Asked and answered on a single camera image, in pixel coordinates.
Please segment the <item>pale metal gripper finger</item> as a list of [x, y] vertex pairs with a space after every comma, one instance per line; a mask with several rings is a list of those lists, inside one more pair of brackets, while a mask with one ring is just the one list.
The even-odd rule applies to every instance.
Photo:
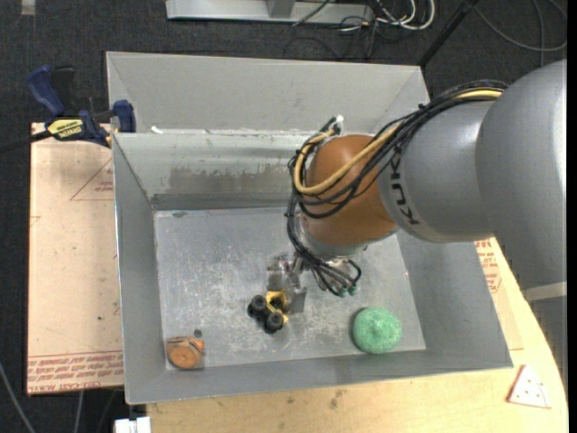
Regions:
[[302, 313], [305, 307], [307, 288], [302, 284], [300, 274], [291, 272], [287, 279], [287, 312], [289, 314]]
[[289, 276], [289, 256], [286, 253], [274, 255], [268, 265], [268, 291], [281, 291], [286, 289]]

